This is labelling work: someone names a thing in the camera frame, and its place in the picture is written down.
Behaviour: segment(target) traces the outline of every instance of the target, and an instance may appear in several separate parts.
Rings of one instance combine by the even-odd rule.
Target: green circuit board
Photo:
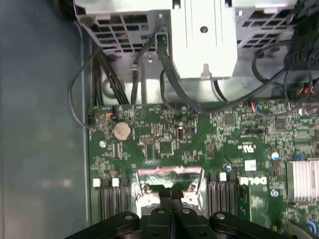
[[[218,105],[203,104],[206,108]],[[282,113],[291,107],[284,100],[258,102],[258,111],[265,114]],[[121,202],[121,206],[115,207],[134,211],[136,199],[132,191],[140,184],[136,174],[141,170],[150,182],[168,180],[172,182],[170,186],[178,185],[184,190],[189,182],[202,180],[201,206],[206,211],[212,203],[207,201],[216,197],[207,192],[212,175],[233,173],[237,178],[232,197],[236,198],[231,202],[238,216],[276,231],[281,231],[285,220],[302,224],[311,220],[318,225],[319,198],[294,200],[287,193],[287,163],[319,158],[317,115],[297,111],[286,117],[268,118],[255,114],[250,104],[210,115],[176,113],[162,104],[89,109],[93,121],[110,112],[112,116],[98,129],[91,130],[89,137],[93,223],[107,217],[103,211],[111,201]],[[203,171],[177,173],[174,167]],[[173,168],[173,172],[163,173],[161,168]],[[141,173],[141,180],[146,182],[143,177],[146,176]],[[103,194],[100,185],[93,183],[100,179],[101,187],[112,187],[114,178],[129,179],[130,188]],[[249,179],[248,185],[240,183],[240,178]],[[151,191],[156,191],[156,183]],[[108,213],[121,208],[112,208]]]

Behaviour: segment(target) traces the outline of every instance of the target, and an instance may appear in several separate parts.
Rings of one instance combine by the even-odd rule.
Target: black cable
[[[186,93],[183,91],[183,89],[180,87],[176,75],[174,73],[174,70],[172,68],[172,65],[170,63],[167,51],[166,51],[166,44],[165,39],[163,39],[162,36],[158,36],[158,55],[160,58],[160,61],[163,65],[164,71],[166,73],[168,81],[171,83],[173,89],[177,93],[177,95],[182,99],[183,102],[185,102],[187,105],[189,105],[192,109],[195,109],[201,113],[205,114],[213,114],[216,112],[224,111],[228,108],[235,107],[238,104],[249,100],[250,98],[258,95],[259,93],[263,92],[266,88],[268,88],[271,84],[273,84],[280,76],[282,76],[285,72],[285,69],[280,70],[277,72],[272,78],[270,78],[265,84],[258,87],[257,89],[253,90],[252,92],[248,93],[245,96],[242,96],[241,98],[229,102],[226,105],[214,108],[214,109],[201,109],[200,104],[194,102],[191,98],[189,98]]]
[[[218,85],[218,81],[213,81],[213,84],[214,84],[216,94],[222,99],[222,101],[228,101],[226,99],[226,97],[224,96],[224,94],[221,92],[219,85]]]
[[[159,87],[160,87],[160,97],[161,100],[163,101],[163,104],[166,106],[166,108],[168,108],[171,111],[177,112],[177,113],[187,113],[184,111],[181,111],[179,109],[174,108],[166,99],[165,97],[165,83],[164,83],[164,73],[165,71],[162,70],[159,76]]]
[[[84,71],[84,69],[88,67],[88,65],[91,63],[92,59],[99,52],[100,52],[99,48],[95,49],[95,51],[90,55],[89,59],[83,64],[83,66],[80,68],[80,70],[75,74],[75,76],[73,77],[73,79],[71,80],[71,82],[68,86],[68,102],[69,102],[69,106],[70,106],[70,110],[72,112],[72,115],[73,115],[74,119],[79,123],[79,125],[81,125],[82,127],[88,128],[88,129],[95,129],[95,128],[99,127],[106,120],[106,118],[100,119],[94,126],[83,123],[80,120],[80,118],[78,117],[78,115],[76,114],[76,111],[74,108],[74,104],[73,104],[73,100],[72,100],[72,89],[73,89],[73,85],[74,85],[75,81],[78,79],[78,77],[80,76],[82,71]]]
[[[113,82],[116,85],[115,90],[118,91],[118,94],[122,98],[122,100],[121,100],[123,102],[122,104],[128,105],[129,100],[125,94],[123,86],[122,86],[117,74],[113,70],[111,64],[109,63],[107,56],[104,54],[103,51],[101,51],[101,53],[99,54],[99,58],[100,58],[101,65],[105,71],[105,74],[107,75],[108,80],[110,81],[110,83]]]
[[[147,53],[150,48],[154,45],[155,39],[152,37],[149,39],[149,41],[143,46],[143,48],[138,52],[136,55],[133,65],[138,65],[141,57]],[[138,69],[134,69],[133,73],[133,86],[132,86],[132,93],[131,93],[131,104],[136,103],[136,98],[137,98],[137,92],[138,92],[138,86],[139,86],[139,71]]]
[[[95,51],[95,49],[98,48],[98,46],[95,43],[92,43],[92,50]],[[92,98],[93,98],[93,105],[103,105],[103,99],[102,99],[102,74],[101,74],[101,68],[100,68],[100,62],[97,59],[97,57],[94,57],[92,60]]]
[[[158,55],[159,55],[161,64],[163,65],[167,79],[169,83],[171,84],[171,86],[173,87],[176,94],[181,98],[183,102],[185,102],[185,104],[190,106],[192,109],[200,111],[200,104],[196,103],[194,100],[188,97],[188,95],[184,92],[184,90],[179,85],[166,51],[165,39],[163,39],[162,35],[158,36]]]
[[[103,57],[103,55],[104,55],[103,52],[99,52],[99,54],[98,54],[98,57],[99,57],[100,62],[101,62],[101,66],[105,72],[105,75],[106,75],[108,81],[110,82],[110,86],[114,92],[115,98],[117,99],[117,101],[120,105],[124,105],[125,104],[124,100],[123,100],[122,96],[120,95],[119,90],[117,88],[117,85],[115,85],[112,76],[110,75],[110,72],[106,66],[106,59]]]
[[[257,64],[256,64],[258,57],[259,57],[261,54],[263,54],[265,51],[267,51],[267,50],[273,49],[273,48],[275,48],[275,47],[287,46],[287,45],[289,45],[290,43],[291,43],[290,40],[288,40],[288,41],[275,42],[275,43],[272,43],[272,44],[269,45],[269,46],[266,46],[265,48],[261,49],[259,52],[256,53],[256,55],[255,55],[255,57],[254,57],[254,59],[253,59],[253,61],[252,61],[251,69],[252,69],[252,71],[253,71],[254,76],[255,76],[259,81],[261,81],[263,84],[265,84],[265,83],[268,81],[268,79],[265,78],[265,77],[258,71]],[[279,82],[274,82],[273,85],[280,86],[281,88],[284,87],[284,85],[281,84],[281,83],[279,83]]]
[[[311,88],[313,87],[313,84],[314,84],[314,81],[315,81],[315,80],[313,80],[311,71],[310,70],[308,71],[308,73],[309,73],[309,90],[308,90],[307,94],[305,95],[305,97],[303,97],[299,102],[292,101],[289,98],[289,96],[288,96],[288,78],[289,78],[289,73],[290,73],[290,71],[286,72],[285,79],[284,79],[285,98],[287,99],[287,101],[290,104],[292,104],[295,107],[293,107],[292,109],[290,109],[290,110],[288,110],[286,112],[280,113],[280,114],[264,114],[264,113],[258,112],[257,110],[255,111],[256,114],[258,114],[260,116],[264,116],[264,117],[282,117],[282,116],[287,116],[290,113],[299,110],[300,107],[302,107],[303,103],[306,102],[309,99],[309,97],[311,95]]]

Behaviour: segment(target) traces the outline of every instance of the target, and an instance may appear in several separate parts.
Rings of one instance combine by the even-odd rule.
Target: aluminum heatsink
[[[319,160],[287,162],[288,199],[319,200]]]

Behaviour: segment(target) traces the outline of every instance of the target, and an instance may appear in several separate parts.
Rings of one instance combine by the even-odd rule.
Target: motherboard
[[[207,217],[226,211],[278,232],[292,220],[318,234],[316,114],[266,116],[294,107],[285,100],[213,114],[174,107],[181,110],[162,104],[89,109],[91,123],[106,118],[89,135],[93,223],[127,210],[141,216],[170,187]]]

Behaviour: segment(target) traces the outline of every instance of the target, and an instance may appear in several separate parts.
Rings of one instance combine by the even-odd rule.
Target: cable tie
[[[139,71],[139,65],[138,65],[138,64],[133,64],[133,65],[131,66],[131,70],[132,70],[132,71]]]

